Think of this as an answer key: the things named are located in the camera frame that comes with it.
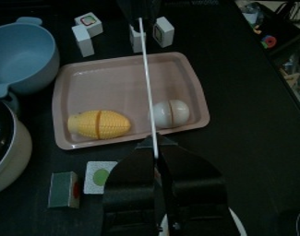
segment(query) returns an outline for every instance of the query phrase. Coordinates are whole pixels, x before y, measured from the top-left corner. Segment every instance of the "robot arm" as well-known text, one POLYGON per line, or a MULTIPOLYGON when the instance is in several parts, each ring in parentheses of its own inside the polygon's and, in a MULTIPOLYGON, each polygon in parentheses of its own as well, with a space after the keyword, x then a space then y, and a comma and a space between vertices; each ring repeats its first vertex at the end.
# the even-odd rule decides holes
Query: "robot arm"
POLYGON ((136 31, 140 31, 140 18, 144 20, 145 29, 156 23, 161 0, 117 0, 117 2, 124 16, 136 31))

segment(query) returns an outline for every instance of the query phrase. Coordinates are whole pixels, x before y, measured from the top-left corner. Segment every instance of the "white egg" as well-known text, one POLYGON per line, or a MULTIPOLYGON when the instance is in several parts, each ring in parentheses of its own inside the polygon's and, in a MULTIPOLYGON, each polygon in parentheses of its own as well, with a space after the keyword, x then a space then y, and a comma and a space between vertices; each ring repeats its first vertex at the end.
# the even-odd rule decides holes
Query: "white egg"
POLYGON ((155 124, 159 128, 185 125, 189 115, 189 107, 181 100, 167 100, 153 105, 155 124))

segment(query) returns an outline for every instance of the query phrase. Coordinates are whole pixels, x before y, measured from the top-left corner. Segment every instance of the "light blue bowl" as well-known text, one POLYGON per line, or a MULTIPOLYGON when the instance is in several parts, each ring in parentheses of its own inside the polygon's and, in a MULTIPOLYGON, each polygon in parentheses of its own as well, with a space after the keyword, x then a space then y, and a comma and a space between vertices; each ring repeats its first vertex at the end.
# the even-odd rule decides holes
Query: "light blue bowl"
POLYGON ((29 95, 56 79, 60 53, 52 33, 38 18, 19 18, 0 26, 0 98, 9 90, 29 95))

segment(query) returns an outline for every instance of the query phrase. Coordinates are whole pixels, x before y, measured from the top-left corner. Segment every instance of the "yellow toy fruit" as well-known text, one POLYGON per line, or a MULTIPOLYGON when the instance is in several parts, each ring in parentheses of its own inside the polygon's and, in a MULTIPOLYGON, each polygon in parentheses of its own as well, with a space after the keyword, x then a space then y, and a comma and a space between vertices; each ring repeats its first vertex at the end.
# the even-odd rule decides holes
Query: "yellow toy fruit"
POLYGON ((102 110, 72 115, 68 127, 73 134, 96 139, 109 139, 124 136, 130 130, 132 124, 120 113, 102 110))

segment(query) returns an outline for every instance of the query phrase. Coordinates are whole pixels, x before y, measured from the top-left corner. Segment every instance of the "metal rod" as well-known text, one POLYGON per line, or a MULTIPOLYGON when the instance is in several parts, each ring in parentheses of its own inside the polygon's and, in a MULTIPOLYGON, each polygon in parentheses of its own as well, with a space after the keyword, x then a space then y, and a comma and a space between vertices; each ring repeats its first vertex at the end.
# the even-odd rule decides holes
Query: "metal rod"
POLYGON ((140 23, 141 42, 143 42, 144 62, 145 62, 145 77, 147 77, 147 85, 148 85, 147 88, 148 88, 148 97, 149 97, 149 106, 151 106, 152 140, 153 140, 155 157, 159 159, 159 147, 157 147, 157 136, 156 136, 156 126, 155 126, 155 115, 153 115, 153 101, 152 101, 152 91, 151 91, 151 73, 149 73, 147 47, 145 47, 145 31, 144 31, 143 18, 139 19, 139 23, 140 23))

